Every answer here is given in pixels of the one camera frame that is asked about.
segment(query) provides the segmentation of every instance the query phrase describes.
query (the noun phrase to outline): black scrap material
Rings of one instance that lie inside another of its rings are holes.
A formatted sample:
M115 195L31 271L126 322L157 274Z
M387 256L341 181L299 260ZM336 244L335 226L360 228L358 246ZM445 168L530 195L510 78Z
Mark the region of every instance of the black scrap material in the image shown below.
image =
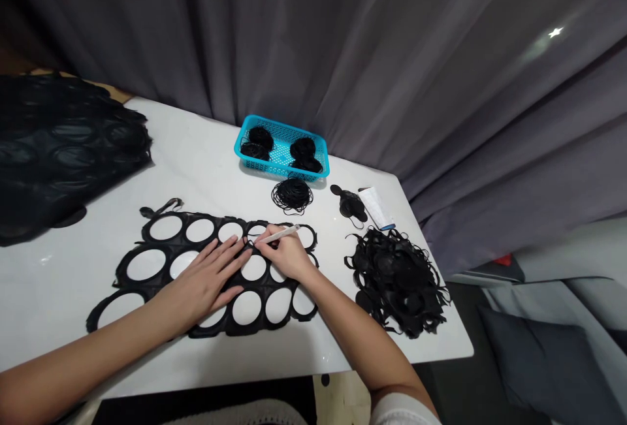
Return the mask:
M388 236L372 227L363 237L353 235L358 239L355 255L344 257L344 264L355 271L353 280L360 288L355 302L389 332L396 332L388 326L392 317L401 331L397 334L414 339L423 331L436 333L446 321L442 306L450 301L428 253L395 229Z
M272 135L270 131L266 130L264 127L254 127L251 128L248 132L248 140L252 143L258 144L264 147L268 152L274 149L274 139L272 139Z
M206 213L188 213L188 212L175 212L171 209L182 207L183 202L179 198L172 198L164 206L158 210L152 210L148 207L142 207L140 213L150 219L142 228L142 240L137 242L137 246L128 252L124 258L122 258L120 264L116 268L116 280L113 283L113 287L117 288L114 294L102 300L98 305L93 308L89 316L87 317L86 328L88 332L93 332L98 329L98 321L100 316L115 299L125 294L135 293L139 294L144 302L150 301L165 285L172 281L172 275L170 273L170 267L172 263L180 255L189 251L202 251L212 240L216 239L220 228L229 223L235 223L242 228L242 234L245 236L253 236L250 234L250 230L256 226L266 227L268 221L244 221L243 219L235 218L233 216L214 217ZM162 218L176 217L181 221L181 229L172 237L160 240L155 239L151 235L151 228ZM197 221L206 220L213 224L213 231L208 234L207 237L198 242L192 242L187 238L188 228ZM279 226L293 226L292 223L278 223ZM307 254L309 254L312 262L318 267L318 261L312 253L317 245L317 236L314 229L309 225L303 225L313 234L313 242L309 247L305 247ZM204 338L214 337L220 332L226 332L228 336L244 336L251 335L259 330L275 330L285 326L290 319L294 318L300 322L310 321L317 313L317 306L314 306L309 313L299 313L294 305L293 299L296 293L296 289L299 286L298 281L286 278L283 281L276 281L272 277L270 270L271 262L264 258L259 250L253 246L249 241L247 247L243 248L242 252L248 248L253 249L253 257L258 255L265 261L266 267L263 275L256 280L248 280L244 277L241 270L238 270L231 278L229 278L222 288L222 291L233 286L243 286L244 292L255 292L261 299L261 308L257 318L250 324L240 325L233 319L233 306L238 297L231 301L220 320L210 327L194 326L187 334L190 338ZM155 275L141 280L136 280L130 277L128 269L132 260L141 253L149 250L160 250L165 255L166 262L163 267ZM285 317L278 322L271 322L266 314L266 303L272 293L282 289L288 288L292 292L292 302L285 314Z
M288 177L274 186L272 201L285 215L302 216L305 208L314 201L314 194L304 180ZM287 213L287 210L294 210L296 213Z
M353 192L342 190L338 185L331 185L331 193L340 197L340 214L347 217L357 229L363 229L364 225L358 227L352 220L354 216L358 221L365 223L368 220L366 207L361 199Z
M248 157L254 157L255 159L261 159L262 161L270 160L270 154L268 150L257 143L244 143L242 144L240 151L242 152L242 154L247 155Z
M290 167L307 170L319 174L322 172L322 164L315 155L315 142L311 138L299 138L289 147L289 153L294 158Z
M0 76L0 245L79 221L89 201L148 166L145 122L78 78Z

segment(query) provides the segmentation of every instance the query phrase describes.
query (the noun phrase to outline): gray pillow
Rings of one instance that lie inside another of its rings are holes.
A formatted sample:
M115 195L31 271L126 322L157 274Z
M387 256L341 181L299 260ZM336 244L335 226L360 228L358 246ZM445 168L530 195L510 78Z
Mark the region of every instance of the gray pillow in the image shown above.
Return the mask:
M563 425L627 424L585 330L478 308L511 404Z

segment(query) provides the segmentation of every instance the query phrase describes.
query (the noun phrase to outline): gray curtain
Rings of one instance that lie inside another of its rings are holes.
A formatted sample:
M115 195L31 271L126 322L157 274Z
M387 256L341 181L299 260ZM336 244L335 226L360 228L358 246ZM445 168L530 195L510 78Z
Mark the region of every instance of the gray curtain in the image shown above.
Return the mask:
M393 172L445 274L627 209L627 0L26 1L84 78Z

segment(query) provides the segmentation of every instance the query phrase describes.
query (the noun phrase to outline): pen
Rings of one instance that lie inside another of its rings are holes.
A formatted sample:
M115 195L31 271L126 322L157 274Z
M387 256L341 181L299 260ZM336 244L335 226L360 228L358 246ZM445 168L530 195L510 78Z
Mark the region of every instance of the pen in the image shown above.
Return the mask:
M275 241L277 239L280 239L284 236L288 236L290 234L292 234L293 232L296 232L298 229L300 229L299 225L293 225L292 227L289 227L287 229L284 229L283 231L279 231L271 236L266 237L265 239L262 239L260 241L257 242L263 242L264 244L267 244L268 242L272 242Z

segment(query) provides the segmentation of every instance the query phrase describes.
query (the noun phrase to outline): person's left hand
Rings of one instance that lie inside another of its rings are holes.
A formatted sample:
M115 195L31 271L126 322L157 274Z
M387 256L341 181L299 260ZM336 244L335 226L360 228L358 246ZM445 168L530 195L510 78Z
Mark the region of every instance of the person's left hand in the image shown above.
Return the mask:
M142 308L147 321L155 323L164 339L187 332L199 320L229 303L244 288L235 286L223 293L226 281L244 265L252 249L233 257L244 247L246 238L233 236L216 248L211 241L174 281L163 287Z

